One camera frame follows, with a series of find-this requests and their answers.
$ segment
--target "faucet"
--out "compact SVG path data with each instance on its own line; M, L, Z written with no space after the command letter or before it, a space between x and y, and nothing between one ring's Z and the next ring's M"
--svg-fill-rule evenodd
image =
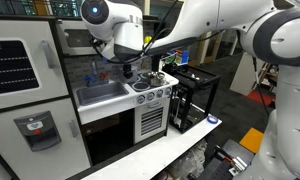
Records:
M91 75L85 77L87 87L109 83L109 80L105 79L108 76L107 74L101 74L102 79L98 76L97 63L95 59L92 59L90 68L91 68Z

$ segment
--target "stove knob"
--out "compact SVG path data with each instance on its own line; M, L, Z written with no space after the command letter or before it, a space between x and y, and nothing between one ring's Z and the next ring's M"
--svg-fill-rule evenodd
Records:
M154 99L154 97L155 97L154 93L149 93L149 94L147 95L147 99L148 99L149 101L152 101L152 100Z
M167 89L165 90L165 94L166 94L166 95L170 95L170 94L171 94L171 88L167 88Z
M137 97L137 102L139 104L142 104L145 100L146 100L146 98L143 95Z
M162 98L162 94L163 94L163 91L162 90L159 90L157 92L157 98Z

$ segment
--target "play kitchen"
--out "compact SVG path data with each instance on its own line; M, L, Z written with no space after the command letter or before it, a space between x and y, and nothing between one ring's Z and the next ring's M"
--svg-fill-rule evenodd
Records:
M14 180L67 179L166 134L178 80L151 59L121 73L85 32L78 20L0 16L0 164Z

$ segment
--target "floor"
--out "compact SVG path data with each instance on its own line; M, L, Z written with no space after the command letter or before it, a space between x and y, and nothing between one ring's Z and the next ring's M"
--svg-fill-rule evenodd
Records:
M239 142L251 127L264 132L268 118L261 103L231 91L232 80L237 71L242 54L217 60L210 65L200 67L203 70L218 74L221 81L214 99L211 114L223 121L213 133L212 142L223 146L228 139ZM198 93L193 101L204 108L202 97L207 95Z

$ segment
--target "sink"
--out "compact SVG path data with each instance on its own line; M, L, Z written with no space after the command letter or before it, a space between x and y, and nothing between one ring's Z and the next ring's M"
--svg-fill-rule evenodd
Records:
M87 106L127 94L129 94L129 92L119 82L83 88L77 91L79 103L82 106Z

